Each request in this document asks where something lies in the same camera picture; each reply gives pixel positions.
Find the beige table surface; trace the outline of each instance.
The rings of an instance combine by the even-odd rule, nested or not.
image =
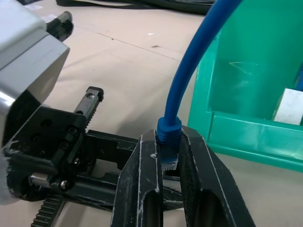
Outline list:
[[[72,111],[88,86],[105,98],[90,129],[138,138],[163,115],[170,84],[202,17],[167,10],[62,8],[55,0],[34,4],[50,19],[68,10],[75,30],[59,80],[46,103]],[[179,111],[187,124],[194,78]],[[258,227],[303,227],[303,174],[219,155],[230,168]],[[97,169],[97,174],[104,171]],[[41,202],[0,206],[1,227],[29,227]],[[57,227],[108,227],[111,213],[68,203]],[[181,210],[165,212],[166,227],[185,227]]]

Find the black cable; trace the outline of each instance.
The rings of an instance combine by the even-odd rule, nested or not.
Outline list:
[[[206,15],[214,0],[110,0],[125,3],[125,6],[105,5],[77,0],[56,0],[57,5],[64,7],[99,6],[115,9],[172,9],[180,12]]]

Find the black plastic part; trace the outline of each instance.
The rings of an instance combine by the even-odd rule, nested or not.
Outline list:
[[[64,204],[65,200],[61,195],[49,193],[31,227],[54,227]]]
[[[85,126],[86,118],[82,115],[42,106],[3,151],[13,165],[56,174],[79,136],[71,135],[69,128],[81,132]]]
[[[99,4],[77,0],[56,0],[57,5],[67,7],[99,6],[116,9],[172,9],[180,12],[206,15],[214,1],[211,0],[111,0],[125,6]]]
[[[31,3],[34,3],[36,1],[41,1],[41,0],[17,0],[18,2],[20,2],[22,5],[28,5],[28,4],[31,4]]]
[[[143,134],[120,174],[111,227],[162,227],[162,171],[155,130]]]
[[[203,137],[185,126],[179,169],[188,227],[255,227],[230,171]]]
[[[5,123],[3,146],[16,134],[25,121],[40,106],[40,102],[29,92],[25,91],[13,103]]]
[[[74,113],[41,107],[3,147],[12,194],[37,201],[56,193],[32,227],[53,227],[64,201],[112,211],[112,227],[162,227],[163,211],[183,204],[187,227],[255,226],[232,174],[195,130],[183,127],[179,173],[164,176],[180,179],[182,195],[163,187],[155,130],[140,140],[86,133],[102,99],[102,89],[89,87]],[[97,159],[117,163],[121,174],[91,176]],[[30,180],[37,173],[46,175],[40,184]]]
[[[89,90],[95,90],[95,91],[98,91],[98,97],[99,97],[99,101],[102,102],[103,101],[103,95],[104,95],[104,91],[103,89],[99,88],[99,87],[92,87],[90,86],[89,88],[87,88],[86,92],[89,92]]]
[[[71,36],[73,28],[71,13],[68,11],[46,24],[46,31],[61,42]]]

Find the black metal bracket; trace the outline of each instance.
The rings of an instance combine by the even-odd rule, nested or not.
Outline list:
[[[177,171],[161,171],[155,130],[139,140],[86,127],[103,99],[89,87],[73,113],[40,107],[3,147],[10,191],[45,199],[32,227],[53,227],[65,201],[112,211],[111,227],[162,227],[163,211],[184,206],[187,227],[254,227],[230,171],[195,130],[183,126]],[[119,173],[91,175],[97,159]],[[180,180],[182,194],[163,187]]]

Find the bolt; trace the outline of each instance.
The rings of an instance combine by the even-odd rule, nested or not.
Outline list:
[[[70,128],[68,129],[68,133],[70,133],[71,135],[76,135],[78,132],[78,130],[76,128]]]
[[[87,98],[94,98],[95,95],[94,95],[93,93],[88,93],[88,94],[86,95],[86,97],[87,97]]]
[[[77,165],[77,164],[79,164],[79,163],[80,163],[80,159],[79,159],[79,158],[76,158],[75,161],[74,161],[74,164]]]
[[[65,141],[61,142],[59,147],[63,150],[66,150],[68,148],[68,142]]]
[[[60,182],[60,188],[61,189],[65,190],[67,188],[67,186],[68,186],[68,181],[67,180],[64,180],[64,181]]]

